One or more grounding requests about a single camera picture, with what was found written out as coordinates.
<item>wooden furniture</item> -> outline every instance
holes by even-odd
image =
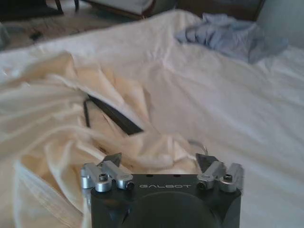
[[[177,0],[177,8],[198,16],[225,13],[237,19],[256,20],[265,0]]]
[[[47,17],[63,14],[60,0],[55,0],[57,9],[46,0],[0,0],[0,21]]]
[[[75,6],[76,6],[76,12],[79,10],[79,0],[74,0],[75,1]],[[135,13],[131,13],[122,9],[118,9],[118,8],[114,8],[114,7],[110,7],[108,5],[104,5],[101,4],[99,2],[96,2],[94,0],[82,0],[85,1],[87,3],[90,3],[93,7],[97,8],[97,9],[101,9],[101,10],[107,10],[109,12],[113,12],[113,13],[117,13],[132,19],[143,19],[146,17],[149,17],[153,11],[153,8],[155,6],[155,2],[156,0],[153,0],[150,7],[147,8],[142,14],[135,14]]]

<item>white fabric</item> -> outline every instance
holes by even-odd
[[[81,164],[103,158],[96,147],[123,151],[123,166],[134,172],[194,173],[193,154],[184,141],[188,138],[205,144],[227,165],[243,164],[241,227],[303,227],[304,51],[289,47],[248,65],[174,39],[175,32],[199,20],[173,11],[0,55],[2,81],[19,77],[17,68],[63,50],[72,53],[76,69],[95,69],[73,78],[78,70],[67,61],[64,71],[44,80],[37,77],[30,86],[20,80],[17,87],[1,87],[1,227],[13,221],[12,189],[17,227],[90,227],[80,189],[71,186],[79,185]],[[138,80],[147,93],[115,100],[121,91],[107,79],[108,69],[115,76]],[[117,96],[106,97],[95,88],[96,71],[103,72]],[[87,87],[113,104],[121,101],[119,107],[147,132],[125,137],[94,109],[96,128],[84,128],[84,93],[67,86],[83,91]],[[135,97],[140,98],[136,104]],[[20,154],[12,185],[12,164]]]

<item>mattress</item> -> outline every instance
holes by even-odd
[[[290,46],[278,56],[249,65],[202,46],[181,45],[174,39],[175,32],[199,20],[188,12],[171,11],[4,52],[0,54],[0,79],[5,85],[20,76],[20,68],[67,51],[76,66],[101,66],[116,76],[136,80],[150,98],[147,116],[157,132],[200,141],[227,165],[243,165],[241,227],[303,227],[304,51]],[[29,100],[37,102],[41,96],[54,100],[81,98],[79,93],[58,88],[31,89]],[[2,116],[14,110],[4,96],[1,100],[5,104],[0,107]],[[5,135],[0,136],[3,142]],[[35,139],[28,136],[26,140]],[[10,201],[14,171],[10,170],[26,140],[15,141],[10,145],[14,149],[1,158],[0,178],[6,186],[1,187],[1,227],[14,223],[15,205]],[[77,210],[71,204],[62,207]],[[81,213],[74,215],[74,221],[82,226],[87,222],[79,219]],[[15,225],[34,227],[16,221]],[[76,222],[62,227],[75,226]]]

